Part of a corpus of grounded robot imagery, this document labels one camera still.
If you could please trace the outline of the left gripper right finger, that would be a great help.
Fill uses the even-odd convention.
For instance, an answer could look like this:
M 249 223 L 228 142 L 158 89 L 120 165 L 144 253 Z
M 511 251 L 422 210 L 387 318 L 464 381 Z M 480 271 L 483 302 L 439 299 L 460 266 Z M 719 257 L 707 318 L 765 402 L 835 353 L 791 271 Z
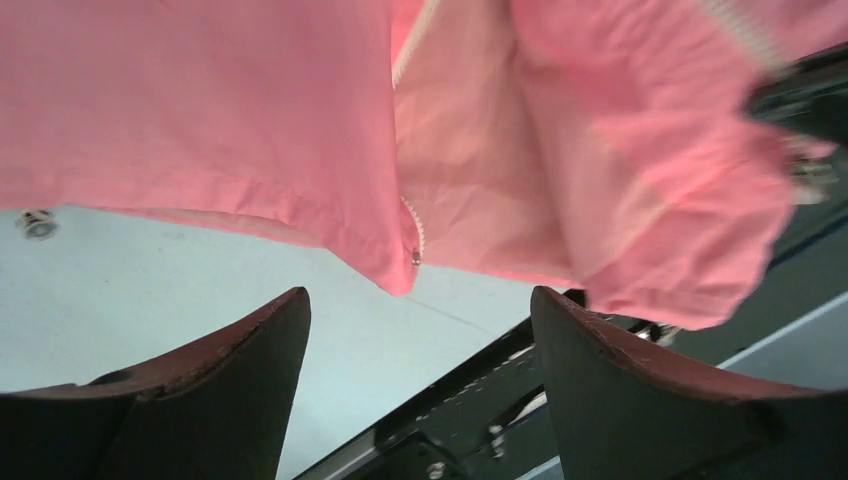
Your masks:
M 680 355 L 546 288 L 530 306 L 568 479 L 843 479 L 847 394 Z

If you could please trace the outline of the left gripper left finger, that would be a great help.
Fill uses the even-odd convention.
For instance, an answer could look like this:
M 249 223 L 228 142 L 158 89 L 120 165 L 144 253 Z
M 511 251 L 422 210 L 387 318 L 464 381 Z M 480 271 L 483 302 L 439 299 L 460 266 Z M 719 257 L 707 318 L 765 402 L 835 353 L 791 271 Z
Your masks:
M 85 385 L 1 397 L 5 479 L 272 479 L 311 325 L 289 290 L 243 319 Z

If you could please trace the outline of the pink zip-up jacket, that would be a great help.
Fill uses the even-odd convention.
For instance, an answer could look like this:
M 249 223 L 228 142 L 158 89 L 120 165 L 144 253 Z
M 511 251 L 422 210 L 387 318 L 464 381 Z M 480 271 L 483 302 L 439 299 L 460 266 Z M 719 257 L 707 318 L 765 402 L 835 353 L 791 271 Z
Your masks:
M 688 330 L 758 286 L 795 141 L 751 88 L 843 1 L 5 1 L 1 206 L 577 287 Z

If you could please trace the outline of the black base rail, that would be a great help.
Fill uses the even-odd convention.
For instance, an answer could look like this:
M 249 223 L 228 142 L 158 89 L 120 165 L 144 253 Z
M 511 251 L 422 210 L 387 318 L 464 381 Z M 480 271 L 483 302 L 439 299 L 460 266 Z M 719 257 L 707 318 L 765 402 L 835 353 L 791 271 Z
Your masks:
M 640 338 L 732 373 L 847 394 L 847 217 L 800 214 L 726 324 Z M 530 318 L 303 472 L 306 479 L 564 476 Z

